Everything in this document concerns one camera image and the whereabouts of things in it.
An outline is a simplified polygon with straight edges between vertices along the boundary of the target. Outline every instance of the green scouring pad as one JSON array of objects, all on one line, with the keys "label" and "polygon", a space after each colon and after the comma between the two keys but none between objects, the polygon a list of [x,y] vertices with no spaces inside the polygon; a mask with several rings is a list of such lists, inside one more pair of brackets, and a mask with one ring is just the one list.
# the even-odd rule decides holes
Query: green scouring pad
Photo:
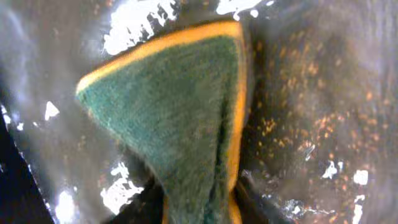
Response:
[{"label": "green scouring pad", "polygon": [[169,223],[240,223],[229,193],[246,75],[241,25],[215,22],[137,47],[83,77],[76,95],[150,167]]}]

